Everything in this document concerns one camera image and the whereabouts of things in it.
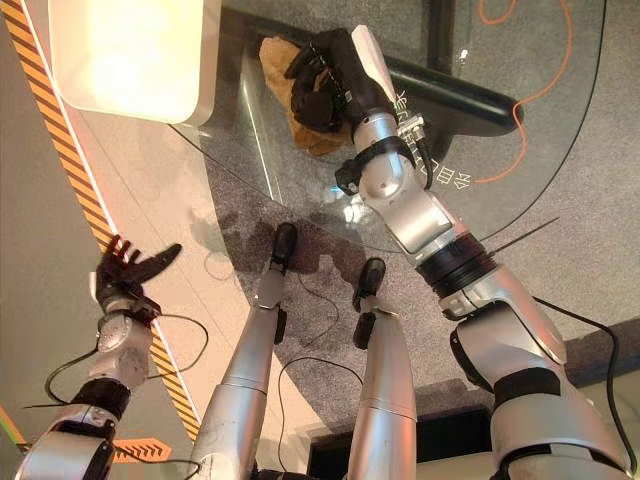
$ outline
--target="black cable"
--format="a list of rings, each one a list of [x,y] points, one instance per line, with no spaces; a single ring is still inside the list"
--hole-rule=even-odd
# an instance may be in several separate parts
[[[104,320],[104,318],[106,318],[108,315],[111,315],[111,314],[103,315],[102,317],[100,317],[100,319],[98,320],[98,323],[100,323],[102,320]],[[162,317],[171,317],[171,318],[180,318],[180,319],[188,320],[188,321],[190,321],[192,323],[195,323],[204,332],[204,337],[205,337],[204,344],[202,345],[202,348],[198,352],[198,355],[196,355],[196,358],[189,365],[187,365],[186,367],[179,368],[175,372],[152,375],[150,377],[147,377],[147,380],[153,380],[155,378],[167,377],[169,375],[174,375],[176,373],[186,372],[190,368],[193,368],[200,361],[200,359],[202,358],[202,355],[204,354],[204,351],[206,350],[207,346],[209,345],[209,331],[199,321],[194,320],[193,318],[190,318],[190,317],[186,317],[184,315],[177,315],[177,314],[166,313],[166,314],[162,314],[160,316],[162,316]],[[73,365],[76,365],[76,364],[82,362],[83,360],[86,360],[86,359],[90,358],[91,356],[95,355],[97,352],[98,352],[98,340],[96,340],[96,346],[91,351],[89,351],[89,352],[87,352],[85,354],[82,354],[82,355],[80,355],[80,356],[78,356],[78,357],[76,357],[76,358],[74,358],[72,360],[69,360],[67,363],[64,363],[64,364],[60,365],[58,368],[56,368],[53,372],[51,372],[49,374],[49,376],[47,377],[47,379],[44,382],[44,390],[47,393],[47,396],[51,400],[53,400],[55,403],[28,405],[28,406],[22,407],[22,408],[24,408],[24,409],[29,409],[29,408],[50,408],[50,407],[61,407],[61,406],[64,406],[64,405],[68,405],[69,402],[67,402],[66,400],[61,399],[60,397],[58,397],[58,395],[56,395],[53,392],[53,390],[51,388],[51,385],[52,385],[53,381],[55,380],[55,378],[58,375],[60,375],[67,368],[72,367]]]
[[[364,385],[364,382],[362,381],[362,378],[360,377],[360,375],[358,375],[355,372],[355,370],[352,370],[349,367],[345,367],[344,365],[340,365],[339,363],[332,362],[331,360],[325,360],[324,358],[298,357],[298,358],[294,358],[293,360],[289,360],[287,363],[285,363],[282,366],[282,368],[280,369],[280,374],[278,375],[278,400],[280,400],[280,412],[282,413],[282,428],[280,429],[280,438],[278,440],[278,461],[280,462],[280,466],[282,467],[282,471],[285,472],[285,473],[288,472],[288,470],[285,468],[284,463],[282,462],[282,455],[281,455],[282,437],[284,436],[284,421],[285,421],[284,405],[282,403],[281,380],[282,380],[282,374],[287,369],[287,367],[289,367],[290,365],[293,365],[294,363],[299,362],[301,360],[314,360],[316,362],[326,363],[326,364],[329,364],[329,365],[333,365],[334,367],[342,368],[344,370],[347,370],[348,372],[351,372],[358,379],[358,382],[360,382],[361,386]]]
[[[187,321],[189,321],[191,323],[196,324],[204,332],[204,344],[202,345],[202,348],[198,352],[198,355],[196,355],[196,358],[189,365],[187,365],[186,367],[179,368],[175,372],[162,373],[162,374],[158,374],[158,375],[151,375],[150,377],[147,377],[147,380],[153,380],[154,378],[168,377],[170,375],[174,375],[174,374],[177,374],[177,373],[186,372],[190,368],[193,368],[200,361],[200,358],[202,358],[202,355],[204,354],[204,351],[207,349],[207,346],[209,345],[209,331],[207,330],[207,327],[205,327],[199,321],[197,321],[197,320],[195,320],[193,318],[190,318],[190,317],[186,317],[184,315],[177,315],[177,314],[173,314],[173,313],[163,313],[162,315],[160,315],[160,317],[180,318],[182,320],[187,320]]]
[[[422,163],[427,171],[427,183],[424,186],[425,190],[429,190],[433,184],[433,164],[431,163],[431,152],[429,152],[429,145],[427,145],[427,139],[422,137],[416,141],[416,147],[422,157]]]
[[[518,243],[521,240],[524,240],[525,238],[527,238],[529,235],[533,235],[534,233],[542,230],[544,227],[547,227],[549,225],[551,225],[553,222],[555,222],[556,220],[558,220],[560,217],[555,217],[545,223],[543,223],[542,225],[538,225],[535,228],[532,228],[531,230],[529,230],[528,232],[523,233],[522,235],[520,235],[519,237],[514,238],[513,240],[505,243],[504,245],[499,246],[498,248],[492,250],[491,252],[489,252],[489,256],[493,257],[496,253],[501,252],[502,250],[504,250],[505,248],[509,248],[512,245],[515,245],[516,243]]]
[[[574,318],[581,322],[586,323],[587,325],[591,325],[592,327],[599,328],[606,334],[611,337],[612,348],[611,348],[611,356],[609,358],[609,365],[607,367],[607,381],[606,381],[606,391],[607,391],[607,403],[609,404],[609,410],[611,410],[611,416],[613,417],[613,423],[616,426],[616,430],[618,431],[618,435],[620,435],[620,439],[624,444],[624,448],[627,451],[627,455],[629,455],[629,470],[631,474],[635,476],[638,470],[638,460],[636,458],[636,454],[633,451],[633,447],[631,446],[631,442],[629,442],[629,438],[627,437],[626,432],[624,431],[624,426],[622,425],[622,421],[620,420],[620,415],[618,414],[618,408],[616,407],[616,399],[613,392],[613,379],[615,376],[616,362],[618,361],[618,352],[620,350],[620,342],[618,340],[618,336],[616,333],[606,325],[596,322],[595,320],[590,320],[582,315],[578,315],[577,313],[573,313],[569,310],[566,310],[562,307],[558,307],[551,302],[547,302],[538,297],[533,297],[533,299],[541,305],[545,307],[551,308],[556,312],[560,312],[563,315]]]
[[[204,267],[205,271],[207,272],[207,274],[211,278],[213,278],[214,280],[216,280],[218,282],[226,282],[233,275],[233,273],[234,273],[233,268],[231,268],[231,272],[229,272],[227,274],[227,276],[223,278],[223,277],[218,277],[217,275],[215,275],[211,270],[209,270],[209,267],[207,267],[207,260],[209,260],[215,253],[220,253],[221,255],[224,255],[229,261],[231,261],[231,259],[229,259],[229,257],[227,255],[225,255],[224,253],[221,253],[221,252],[209,252],[207,254],[207,256],[204,257],[203,267]]]
[[[319,338],[324,337],[327,333],[329,333],[329,331],[335,327],[338,322],[340,321],[340,310],[338,309],[338,305],[336,305],[336,302],[334,302],[333,300],[331,300],[329,297],[326,297],[318,292],[314,292],[313,290],[311,290],[310,288],[308,288],[304,282],[302,281],[302,277],[300,275],[300,273],[298,272],[298,282],[300,282],[300,285],[302,286],[302,288],[304,288],[304,290],[310,294],[313,295],[316,298],[319,298],[321,300],[325,300],[327,302],[329,302],[332,306],[333,309],[336,312],[336,319],[331,323],[331,325],[329,325],[324,331],[320,332],[318,335],[316,335],[315,337],[313,337],[310,341],[308,341],[307,343],[305,343],[304,345],[302,345],[302,348],[308,348],[310,347],[313,343],[315,343]]]
[[[157,465],[157,464],[161,464],[161,463],[186,463],[188,465],[195,465],[196,469],[191,472],[189,475],[187,475],[186,477],[184,477],[184,480],[189,480],[190,478],[192,478],[194,475],[200,473],[200,468],[201,465],[198,462],[194,462],[193,460],[186,460],[184,458],[170,458],[169,460],[161,460],[159,462],[150,462],[149,460],[143,460],[142,458],[134,455],[131,452],[128,452],[127,450],[125,450],[122,447],[118,447],[117,445],[114,445],[115,449],[118,450],[119,452],[124,453],[125,455],[128,455],[129,457],[139,461],[140,463],[144,463],[146,465]]]

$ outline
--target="orange and black striped tape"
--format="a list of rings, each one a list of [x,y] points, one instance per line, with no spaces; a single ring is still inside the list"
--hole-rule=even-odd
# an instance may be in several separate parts
[[[82,207],[82,213],[89,223],[91,233],[98,242],[100,250],[104,251],[112,235],[116,233],[116,229],[106,213],[107,210],[92,178],[91,170],[83,161],[82,149],[72,133],[73,128],[68,122],[64,106],[54,92],[49,68],[45,65],[44,56],[27,18],[28,12],[18,0],[0,0],[0,9],[4,14],[13,46],[53,141],[60,164]],[[177,369],[175,362],[167,353],[161,333],[156,328],[153,328],[151,357],[158,371],[163,374],[162,381],[167,387],[167,393],[182,420],[187,435],[191,440],[195,440],[200,430],[200,422],[181,379],[175,373]]]

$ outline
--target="orange cable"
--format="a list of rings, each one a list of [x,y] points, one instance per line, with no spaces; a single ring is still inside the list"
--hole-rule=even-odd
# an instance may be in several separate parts
[[[569,57],[571,56],[571,49],[573,46],[573,27],[571,25],[571,15],[569,14],[569,9],[567,8],[567,4],[565,3],[565,0],[559,0],[560,2],[560,6],[562,7],[562,12],[564,14],[564,18],[567,24],[567,49],[565,51],[564,54],[564,58],[562,60],[562,64],[560,65],[560,68],[558,69],[558,71],[556,72],[555,76],[553,77],[553,79],[549,82],[549,84],[544,87],[542,90],[540,90],[539,92],[530,95],[526,98],[523,98],[522,100],[518,101],[514,106],[513,106],[513,110],[512,110],[512,114],[513,114],[513,119],[516,122],[516,125],[518,126],[518,131],[520,132],[520,138],[522,139],[522,146],[520,148],[520,154],[518,155],[518,158],[516,158],[516,161],[513,162],[513,164],[507,168],[506,170],[503,170],[502,172],[500,172],[498,175],[495,175],[493,177],[486,177],[486,178],[479,178],[477,180],[474,180],[474,183],[490,183],[490,182],[495,182],[497,180],[501,180],[502,178],[506,177],[507,175],[509,175],[511,172],[513,172],[513,170],[516,169],[516,167],[520,164],[520,162],[522,162],[522,159],[525,157],[525,155],[527,154],[527,134],[525,131],[524,126],[522,125],[522,123],[520,123],[520,119],[518,119],[518,115],[517,115],[517,111],[518,111],[518,107],[526,105],[527,103],[530,103],[534,100],[537,100],[543,96],[545,96],[547,93],[549,93],[551,91],[551,89],[553,87],[556,86],[556,84],[558,83],[558,81],[560,80],[560,78],[562,77],[562,75],[564,74],[565,70],[567,69],[567,65],[569,63]],[[478,2],[478,12],[480,14],[480,18],[482,19],[482,22],[485,25],[496,25],[498,23],[502,23],[504,22],[509,15],[511,14],[515,4],[516,4],[516,0],[512,0],[511,5],[509,6],[509,9],[507,10],[507,12],[502,15],[501,17],[498,17],[494,20],[489,20],[484,16],[484,11],[482,8],[482,5],[484,3],[484,0],[480,0],[480,2]]]
[[[511,12],[513,12],[514,7],[516,6],[516,0],[511,0],[511,5],[509,5],[509,8],[507,8],[507,11],[504,12],[504,15],[498,17],[498,18],[487,18],[484,16],[484,0],[480,0],[478,2],[478,14],[480,15],[480,19],[482,20],[482,23],[484,23],[485,25],[498,25],[502,22],[505,22],[510,16],[511,16]]]

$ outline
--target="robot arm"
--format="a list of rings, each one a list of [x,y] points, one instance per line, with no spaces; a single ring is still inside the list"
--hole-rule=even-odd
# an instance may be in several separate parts
[[[105,315],[98,322],[96,360],[80,391],[24,458],[16,479],[103,479],[113,460],[116,425],[135,388],[148,374],[151,321],[160,307],[144,296],[142,283],[176,258],[180,245],[135,263],[131,245],[117,249],[114,237],[96,271],[96,299]]]
[[[411,360],[400,316],[376,296],[385,271],[381,259],[370,258],[353,296],[353,307],[360,312],[353,343],[367,350],[367,368],[347,480],[416,476],[417,415]]]
[[[201,465],[196,478],[247,480],[254,473],[273,346],[282,341],[286,326],[280,308],[284,276],[296,241],[292,224],[278,227],[249,318],[193,447],[191,460]]]
[[[353,53],[348,35],[334,38],[339,41],[328,42],[320,34],[300,57],[328,68],[320,88],[338,92],[332,121],[339,123],[339,117],[352,127],[357,155],[336,172],[336,180],[346,194],[359,193],[379,214],[440,297],[445,316],[459,322],[451,334],[453,353],[473,383],[495,394],[494,478],[626,478],[617,444],[566,378],[559,332],[513,274],[489,257],[436,195],[423,190],[411,153],[398,137],[390,99],[380,95],[380,85],[371,87],[371,78],[340,75],[351,65],[358,72],[370,68],[362,67],[363,55]],[[381,57],[375,63],[384,66]],[[292,76],[309,74],[299,61],[294,66]],[[362,89],[369,93],[361,102]],[[313,103],[304,100],[313,95],[294,86],[292,109],[299,121],[312,115]],[[309,111],[300,112],[305,105]]]

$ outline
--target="glass tabletop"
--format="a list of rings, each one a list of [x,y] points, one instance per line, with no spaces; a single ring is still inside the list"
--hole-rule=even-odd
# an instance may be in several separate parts
[[[313,157],[296,148],[258,58],[266,36],[301,43],[310,32],[366,24],[391,65],[401,120],[415,113],[428,120],[430,112],[420,92],[396,83],[396,64],[437,70],[516,100],[540,96],[523,105],[523,131],[447,136],[432,160],[432,190],[486,238],[535,202],[573,144],[593,89],[603,2],[566,11],[556,0],[518,2],[504,21],[509,2],[485,3],[480,11],[475,0],[224,0],[213,115],[200,127],[176,128],[207,161],[296,214],[363,245],[397,250],[375,212],[336,186],[334,172],[353,149]]]

